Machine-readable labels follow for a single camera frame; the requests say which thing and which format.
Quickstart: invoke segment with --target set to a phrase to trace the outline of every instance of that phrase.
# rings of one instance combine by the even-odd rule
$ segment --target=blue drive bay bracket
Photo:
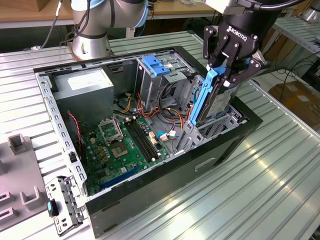
[[[205,76],[205,80],[203,82],[203,85],[201,87],[201,91],[199,94],[199,97],[196,101],[196,103],[193,103],[193,109],[189,118],[189,121],[196,126],[197,125],[197,119],[199,117],[199,114],[201,112],[201,109],[203,108],[206,98],[208,95],[211,94],[213,91],[213,83],[215,82],[216,78],[224,74],[226,71],[226,68],[224,66],[211,68],[210,71],[208,71],[207,75]]]
[[[161,76],[171,72],[170,69],[164,67],[162,62],[155,56],[144,56],[142,57],[142,61],[155,76]]]

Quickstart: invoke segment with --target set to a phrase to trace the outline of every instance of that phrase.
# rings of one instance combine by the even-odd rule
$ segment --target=motherboard
[[[90,196],[170,157],[143,117],[117,121],[102,121],[82,135],[86,156],[82,162]]]

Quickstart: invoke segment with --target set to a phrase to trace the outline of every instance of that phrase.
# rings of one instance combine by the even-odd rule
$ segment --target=slotted aluminum table surface
[[[311,53],[320,52],[320,44],[315,41],[320,36],[320,23],[311,24],[299,17],[279,17],[273,28]]]
[[[202,64],[202,41],[188,32],[111,41],[116,54],[182,45]],[[22,133],[43,176],[68,175],[32,69],[74,61],[66,47],[0,54],[0,141]],[[320,224],[320,138],[254,83],[238,92],[263,119],[216,169],[99,239],[308,239]],[[88,219],[62,239],[92,239]],[[42,212],[0,233],[1,240],[58,239]]]

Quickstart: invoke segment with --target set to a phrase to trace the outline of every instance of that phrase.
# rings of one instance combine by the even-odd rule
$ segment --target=red cable
[[[75,125],[76,125],[76,129],[78,130],[79,153],[81,153],[81,135],[80,135],[80,128],[79,128],[79,125],[78,125],[78,121],[75,118],[75,116],[73,116],[70,112],[67,112],[67,114],[73,118],[73,120],[75,122]]]

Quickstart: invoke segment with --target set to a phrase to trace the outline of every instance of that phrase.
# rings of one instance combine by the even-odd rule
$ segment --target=ram slot
[[[139,134],[136,132],[136,130],[133,127],[133,124],[131,122],[125,124],[126,129],[130,133],[133,141],[141,151],[144,158],[149,162],[152,159],[152,155],[148,152],[148,149],[144,146],[144,143],[140,140]]]
[[[146,145],[146,147],[148,148],[149,152],[152,154],[153,158],[158,158],[157,152],[154,149],[154,147],[152,146],[152,144],[150,143],[150,141],[148,140],[148,138],[145,136],[145,134],[143,133],[143,131],[141,130],[141,128],[139,127],[139,125],[137,124],[137,122],[135,122],[133,124],[133,127],[135,128],[135,131],[140,134],[142,133],[140,139],[144,142],[144,144]]]

